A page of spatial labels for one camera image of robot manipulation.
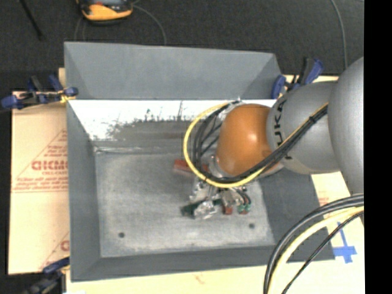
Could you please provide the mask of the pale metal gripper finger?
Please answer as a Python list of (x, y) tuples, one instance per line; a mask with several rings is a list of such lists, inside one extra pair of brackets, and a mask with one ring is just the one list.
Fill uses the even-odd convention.
[(189, 200), (191, 202), (203, 201), (209, 197), (210, 185), (204, 181), (195, 181), (192, 185)]
[(217, 214), (217, 207), (213, 201), (203, 201), (197, 205), (193, 211), (194, 219), (209, 219), (210, 217)]

